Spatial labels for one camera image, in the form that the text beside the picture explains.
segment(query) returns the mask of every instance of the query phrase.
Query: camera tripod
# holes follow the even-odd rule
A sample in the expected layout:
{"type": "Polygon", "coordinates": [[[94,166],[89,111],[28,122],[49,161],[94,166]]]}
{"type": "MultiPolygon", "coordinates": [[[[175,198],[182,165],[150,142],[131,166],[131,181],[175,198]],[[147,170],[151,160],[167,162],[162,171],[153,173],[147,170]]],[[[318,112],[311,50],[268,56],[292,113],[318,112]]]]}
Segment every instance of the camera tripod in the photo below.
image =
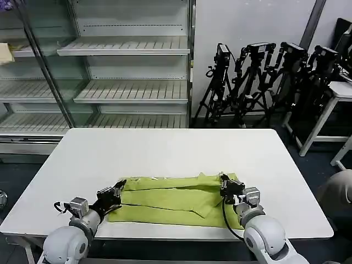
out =
{"type": "Polygon", "coordinates": [[[275,43],[257,43],[242,48],[240,58],[235,62],[236,77],[232,80],[232,83],[234,84],[234,89],[232,89],[228,78],[230,55],[232,54],[226,45],[219,43],[217,47],[217,54],[214,57],[215,68],[213,69],[210,67],[210,70],[206,74],[206,76],[212,78],[212,80],[206,93],[204,94],[202,101],[200,102],[193,125],[196,122],[202,107],[205,107],[207,109],[204,119],[205,125],[208,122],[215,125],[222,115],[234,114],[233,120],[237,122],[240,127],[244,127],[243,116],[254,108],[254,105],[258,103],[260,98],[263,98],[264,105],[266,106],[264,93],[268,88],[272,87],[272,84],[271,82],[268,84],[265,83],[265,80],[268,74],[271,76],[274,75],[275,72],[275,67],[270,66],[270,61],[275,47],[275,43]],[[268,55],[264,65],[264,71],[262,73],[261,62],[265,58],[266,53],[268,53],[268,55]],[[251,58],[251,65],[247,68],[244,76],[242,76],[242,66],[248,55],[250,55],[251,58]],[[258,89],[261,92],[256,94],[255,99],[253,99],[250,92],[253,82],[257,76],[260,81],[258,89]],[[246,79],[247,82],[244,87],[244,91],[239,95],[239,90],[246,79]],[[225,85],[227,85],[229,91],[226,98],[224,98],[225,85]],[[210,93],[211,96],[207,105],[205,102],[210,93]]]}
{"type": "Polygon", "coordinates": [[[254,127],[257,127],[265,119],[267,119],[267,127],[270,127],[271,116],[277,109],[284,107],[285,112],[288,112],[291,109],[292,105],[295,103],[295,95],[299,89],[298,84],[302,78],[301,70],[305,68],[307,57],[307,50],[296,44],[286,42],[281,43],[278,58],[276,60],[276,68],[281,64],[282,58],[284,58],[284,62],[277,75],[272,78],[273,80],[271,80],[271,84],[273,85],[281,75],[282,78],[276,93],[272,94],[272,105],[267,113],[254,124],[254,127]]]}
{"type": "Polygon", "coordinates": [[[212,80],[204,94],[202,101],[199,103],[199,108],[194,117],[192,127],[194,126],[202,107],[207,109],[204,118],[204,125],[206,125],[208,122],[214,125],[222,115],[222,112],[224,111],[223,99],[225,93],[225,85],[227,85],[229,92],[231,92],[231,84],[228,76],[228,69],[230,66],[230,53],[231,52],[226,45],[222,43],[218,44],[217,52],[214,57],[215,66],[214,68],[209,66],[209,71],[206,73],[206,76],[208,78],[212,78],[212,80]],[[206,104],[206,100],[210,93],[211,96],[209,103],[206,104]]]}
{"type": "Polygon", "coordinates": [[[319,115],[329,100],[326,92],[332,76],[338,74],[338,53],[327,47],[316,46],[311,55],[297,104],[293,108],[292,120],[299,120],[302,115],[319,115]]]}

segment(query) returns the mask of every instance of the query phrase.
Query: metal pole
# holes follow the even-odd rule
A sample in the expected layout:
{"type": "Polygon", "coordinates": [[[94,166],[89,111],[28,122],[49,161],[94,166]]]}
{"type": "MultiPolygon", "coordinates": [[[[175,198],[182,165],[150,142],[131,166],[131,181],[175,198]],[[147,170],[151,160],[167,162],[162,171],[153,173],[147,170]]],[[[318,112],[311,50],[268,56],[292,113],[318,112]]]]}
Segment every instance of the metal pole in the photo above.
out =
{"type": "Polygon", "coordinates": [[[307,27],[303,33],[301,42],[299,44],[300,47],[309,49],[310,43],[312,42],[315,30],[317,28],[321,13],[323,12],[326,0],[316,0],[312,13],[310,14],[307,27]]]}

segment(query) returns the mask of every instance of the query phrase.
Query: folded towel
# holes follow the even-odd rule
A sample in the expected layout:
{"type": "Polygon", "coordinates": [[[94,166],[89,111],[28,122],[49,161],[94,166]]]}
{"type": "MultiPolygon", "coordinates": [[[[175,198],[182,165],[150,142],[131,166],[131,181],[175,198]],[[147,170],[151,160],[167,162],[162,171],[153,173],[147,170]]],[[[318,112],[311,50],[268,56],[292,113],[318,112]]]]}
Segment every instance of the folded towel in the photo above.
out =
{"type": "MultiPolygon", "coordinates": [[[[234,173],[229,174],[237,179],[234,173]]],[[[122,208],[108,215],[109,222],[142,222],[185,226],[226,227],[222,214],[220,176],[195,178],[128,178],[122,208]]],[[[233,229],[242,229],[231,205],[225,206],[233,229]]]]}

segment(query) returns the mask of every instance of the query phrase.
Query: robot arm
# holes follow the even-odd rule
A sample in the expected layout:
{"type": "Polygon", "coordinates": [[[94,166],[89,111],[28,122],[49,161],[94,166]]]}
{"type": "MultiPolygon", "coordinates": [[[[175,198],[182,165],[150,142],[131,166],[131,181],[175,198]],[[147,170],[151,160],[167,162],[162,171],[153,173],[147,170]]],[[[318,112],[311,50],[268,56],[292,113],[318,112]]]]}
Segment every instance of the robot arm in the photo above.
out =
{"type": "Polygon", "coordinates": [[[245,229],[243,241],[260,264],[308,264],[296,252],[282,225],[265,215],[263,207],[259,205],[260,192],[257,188],[245,188],[243,183],[231,180],[225,174],[221,175],[221,180],[220,194],[224,197],[224,203],[233,205],[245,229]]]}
{"type": "Polygon", "coordinates": [[[88,254],[89,247],[104,216],[121,207],[120,193],[126,180],[114,187],[97,192],[97,201],[88,206],[85,199],[76,197],[70,203],[56,202],[54,207],[61,213],[72,214],[69,225],[53,231],[44,241],[43,253],[49,264],[77,264],[88,254]]]}

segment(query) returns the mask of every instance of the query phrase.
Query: person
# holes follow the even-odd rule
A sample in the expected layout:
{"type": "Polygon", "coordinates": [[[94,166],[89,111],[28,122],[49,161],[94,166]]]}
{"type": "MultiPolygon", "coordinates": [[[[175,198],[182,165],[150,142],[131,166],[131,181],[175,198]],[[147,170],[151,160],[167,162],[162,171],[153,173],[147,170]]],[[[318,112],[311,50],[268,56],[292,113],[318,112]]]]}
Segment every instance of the person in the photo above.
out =
{"type": "Polygon", "coordinates": [[[319,187],[316,198],[327,216],[346,210],[352,212],[352,170],[333,175],[319,187]]]}
{"type": "MultiPolygon", "coordinates": [[[[352,170],[333,175],[319,187],[316,199],[337,231],[352,237],[352,170]]],[[[324,264],[339,264],[327,261],[324,264]]],[[[343,262],[352,264],[352,257],[343,262]]]]}

